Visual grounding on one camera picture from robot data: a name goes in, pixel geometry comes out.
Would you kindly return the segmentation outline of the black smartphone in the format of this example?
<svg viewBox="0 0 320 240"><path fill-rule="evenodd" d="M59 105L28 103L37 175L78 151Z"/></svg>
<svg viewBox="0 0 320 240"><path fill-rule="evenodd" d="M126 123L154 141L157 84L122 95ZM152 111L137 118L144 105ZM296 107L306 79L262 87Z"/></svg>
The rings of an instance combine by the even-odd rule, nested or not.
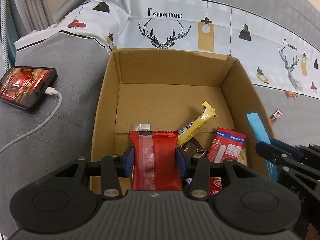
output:
<svg viewBox="0 0 320 240"><path fill-rule="evenodd" d="M56 79L57 71L54 68L11 67L1 78L1 101L30 111Z"/></svg>

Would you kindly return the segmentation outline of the red snack pouch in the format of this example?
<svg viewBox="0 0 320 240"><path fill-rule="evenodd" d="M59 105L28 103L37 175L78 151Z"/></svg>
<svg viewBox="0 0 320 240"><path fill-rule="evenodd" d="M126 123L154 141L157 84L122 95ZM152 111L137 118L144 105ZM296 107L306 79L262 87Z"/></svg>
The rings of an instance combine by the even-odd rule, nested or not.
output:
<svg viewBox="0 0 320 240"><path fill-rule="evenodd" d="M135 151L132 190L182 190L176 166L177 131L134 131L130 140Z"/></svg>

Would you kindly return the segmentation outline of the yellow wafer bar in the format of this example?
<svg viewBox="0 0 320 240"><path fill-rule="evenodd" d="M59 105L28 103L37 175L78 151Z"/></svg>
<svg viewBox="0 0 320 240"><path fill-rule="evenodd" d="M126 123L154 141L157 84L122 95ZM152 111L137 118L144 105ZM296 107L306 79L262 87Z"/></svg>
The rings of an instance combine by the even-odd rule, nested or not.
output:
<svg viewBox="0 0 320 240"><path fill-rule="evenodd" d="M178 132L178 147L183 146L188 142L206 123L208 123L212 118L217 117L215 109L208 103L204 102L203 113L194 119L189 124L182 127Z"/></svg>

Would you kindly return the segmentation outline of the red white cracker pack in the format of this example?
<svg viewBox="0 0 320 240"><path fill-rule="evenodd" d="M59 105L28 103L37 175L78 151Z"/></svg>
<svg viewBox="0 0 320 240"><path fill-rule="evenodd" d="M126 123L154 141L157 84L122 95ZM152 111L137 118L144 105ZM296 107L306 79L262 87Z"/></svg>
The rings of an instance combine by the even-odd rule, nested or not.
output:
<svg viewBox="0 0 320 240"><path fill-rule="evenodd" d="M245 134L218 127L207 158L211 163L223 163L224 159L237 160L246 137Z"/></svg>

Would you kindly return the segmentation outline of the printed white sofa cloth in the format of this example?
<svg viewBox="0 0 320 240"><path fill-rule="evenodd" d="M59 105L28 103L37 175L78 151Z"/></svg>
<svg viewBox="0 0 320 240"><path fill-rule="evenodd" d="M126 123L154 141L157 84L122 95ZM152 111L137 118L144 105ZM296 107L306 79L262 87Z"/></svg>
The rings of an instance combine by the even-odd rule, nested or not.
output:
<svg viewBox="0 0 320 240"><path fill-rule="evenodd" d="M20 38L16 49L58 32L107 51L158 48L237 58L255 85L319 98L319 50L269 20L205 0L89 0L59 22Z"/></svg>

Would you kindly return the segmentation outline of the green white rice cracker pack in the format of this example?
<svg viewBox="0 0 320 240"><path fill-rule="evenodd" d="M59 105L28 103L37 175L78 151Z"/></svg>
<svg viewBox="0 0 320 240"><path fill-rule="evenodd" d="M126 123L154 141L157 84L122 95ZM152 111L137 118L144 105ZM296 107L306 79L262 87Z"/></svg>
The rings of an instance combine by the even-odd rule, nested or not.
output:
<svg viewBox="0 0 320 240"><path fill-rule="evenodd" d="M131 132L147 132L151 131L151 125L150 124L133 124L130 126Z"/></svg>

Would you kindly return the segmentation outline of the grey curtain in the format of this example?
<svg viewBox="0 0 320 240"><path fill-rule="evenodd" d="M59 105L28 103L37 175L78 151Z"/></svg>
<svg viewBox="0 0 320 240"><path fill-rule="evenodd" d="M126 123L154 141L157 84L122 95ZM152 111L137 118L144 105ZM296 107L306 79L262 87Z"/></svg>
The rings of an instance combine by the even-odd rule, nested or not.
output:
<svg viewBox="0 0 320 240"><path fill-rule="evenodd" d="M4 66L16 62L15 42L33 32L46 29L53 23L47 0L1 0L1 45Z"/></svg>

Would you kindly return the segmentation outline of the dark brown snack bar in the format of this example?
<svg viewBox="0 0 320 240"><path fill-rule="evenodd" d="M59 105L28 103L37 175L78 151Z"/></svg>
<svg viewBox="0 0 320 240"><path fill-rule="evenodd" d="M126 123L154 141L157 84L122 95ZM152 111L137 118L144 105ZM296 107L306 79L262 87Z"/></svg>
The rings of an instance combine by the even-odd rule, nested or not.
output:
<svg viewBox="0 0 320 240"><path fill-rule="evenodd" d="M208 154L208 151L206 151L194 137L186 142L182 148L184 152L191 157L206 157Z"/></svg>

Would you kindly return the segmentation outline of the light blue snack bar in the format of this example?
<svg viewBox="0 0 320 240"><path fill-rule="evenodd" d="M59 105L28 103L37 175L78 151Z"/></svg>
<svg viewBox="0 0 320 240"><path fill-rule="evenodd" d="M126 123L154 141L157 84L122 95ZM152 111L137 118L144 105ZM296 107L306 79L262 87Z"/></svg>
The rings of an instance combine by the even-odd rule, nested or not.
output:
<svg viewBox="0 0 320 240"><path fill-rule="evenodd" d="M266 142L267 144L270 144L271 142L267 135L267 131L264 128L259 115L257 113L248 113L247 120L253 130L253 133L255 135L257 142L263 141L263 142ZM265 160L265 166L267 168L269 178L273 181L277 181L278 174L277 174L276 165L274 165L268 160Z"/></svg>

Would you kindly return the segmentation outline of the small red black snack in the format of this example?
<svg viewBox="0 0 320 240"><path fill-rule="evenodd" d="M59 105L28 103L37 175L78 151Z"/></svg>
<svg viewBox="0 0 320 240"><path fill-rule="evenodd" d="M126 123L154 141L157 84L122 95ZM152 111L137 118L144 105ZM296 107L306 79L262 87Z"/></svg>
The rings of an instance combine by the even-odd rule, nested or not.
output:
<svg viewBox="0 0 320 240"><path fill-rule="evenodd" d="M269 116L271 125L273 125L281 116L282 111L278 108L272 115Z"/></svg>

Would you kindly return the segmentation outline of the brown cardboard box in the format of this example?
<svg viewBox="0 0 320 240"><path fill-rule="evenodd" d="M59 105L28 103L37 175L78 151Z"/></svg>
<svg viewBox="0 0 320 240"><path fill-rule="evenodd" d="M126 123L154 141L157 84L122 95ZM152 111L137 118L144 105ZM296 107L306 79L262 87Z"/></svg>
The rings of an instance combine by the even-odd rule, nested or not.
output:
<svg viewBox="0 0 320 240"><path fill-rule="evenodd" d="M170 49L118 49L111 53L100 91L92 139L92 161L121 155L134 124L177 131L209 103L217 116L196 139L209 148L218 127L246 135L247 163L267 175L247 115L257 113L269 137L274 133L262 101L240 61L232 56Z"/></svg>

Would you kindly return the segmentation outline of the purple candy bar wrapper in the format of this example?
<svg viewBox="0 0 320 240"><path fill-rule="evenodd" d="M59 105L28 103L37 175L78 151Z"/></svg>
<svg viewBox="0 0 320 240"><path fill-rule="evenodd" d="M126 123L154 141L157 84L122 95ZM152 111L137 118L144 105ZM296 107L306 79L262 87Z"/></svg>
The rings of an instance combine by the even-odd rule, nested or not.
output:
<svg viewBox="0 0 320 240"><path fill-rule="evenodd" d="M192 185L193 179L192 178L186 178L185 181L188 183L189 186Z"/></svg>

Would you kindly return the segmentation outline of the small orange snack bar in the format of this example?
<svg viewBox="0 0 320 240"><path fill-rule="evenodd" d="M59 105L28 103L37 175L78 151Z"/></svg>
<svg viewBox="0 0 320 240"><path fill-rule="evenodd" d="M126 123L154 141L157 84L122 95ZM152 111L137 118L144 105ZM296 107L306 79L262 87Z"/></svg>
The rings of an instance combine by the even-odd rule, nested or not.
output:
<svg viewBox="0 0 320 240"><path fill-rule="evenodd" d="M288 98L296 98L297 97L297 93L296 92L292 92L292 91L285 91L285 94Z"/></svg>

